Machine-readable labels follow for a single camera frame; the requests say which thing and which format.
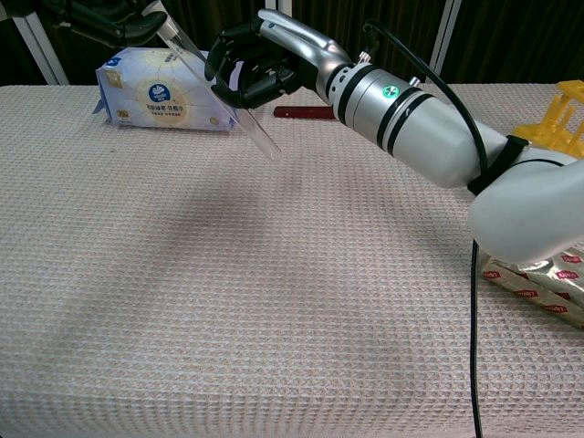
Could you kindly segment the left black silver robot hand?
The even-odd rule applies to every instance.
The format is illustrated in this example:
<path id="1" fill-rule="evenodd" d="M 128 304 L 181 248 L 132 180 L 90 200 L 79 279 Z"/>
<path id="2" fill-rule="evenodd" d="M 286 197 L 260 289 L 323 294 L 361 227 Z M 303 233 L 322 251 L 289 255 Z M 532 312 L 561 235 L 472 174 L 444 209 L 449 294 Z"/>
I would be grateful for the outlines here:
<path id="1" fill-rule="evenodd" d="M 108 47 L 139 47 L 153 39 L 168 14 L 144 15 L 143 1 L 38 1 L 54 25 Z"/>

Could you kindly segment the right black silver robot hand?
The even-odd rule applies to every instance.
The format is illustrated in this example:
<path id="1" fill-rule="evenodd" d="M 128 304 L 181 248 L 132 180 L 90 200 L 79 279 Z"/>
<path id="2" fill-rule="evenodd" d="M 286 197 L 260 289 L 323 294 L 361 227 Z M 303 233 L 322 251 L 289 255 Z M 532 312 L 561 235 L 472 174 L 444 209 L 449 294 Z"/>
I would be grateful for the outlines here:
<path id="1" fill-rule="evenodd" d="M 237 109 L 256 109 L 305 88 L 329 103 L 339 70 L 352 64 L 334 39 L 274 9 L 222 30 L 210 49 L 204 76 L 212 91 Z"/>

